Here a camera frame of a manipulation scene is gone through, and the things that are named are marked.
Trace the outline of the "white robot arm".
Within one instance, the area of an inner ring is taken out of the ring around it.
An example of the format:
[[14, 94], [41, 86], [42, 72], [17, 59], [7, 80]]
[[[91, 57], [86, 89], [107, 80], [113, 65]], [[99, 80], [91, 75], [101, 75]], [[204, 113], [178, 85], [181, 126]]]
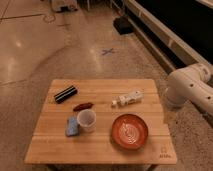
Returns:
[[164, 91], [165, 104], [170, 109], [176, 109], [189, 100], [213, 116], [213, 87], [207, 84], [210, 79], [211, 71], [202, 63], [171, 72]]

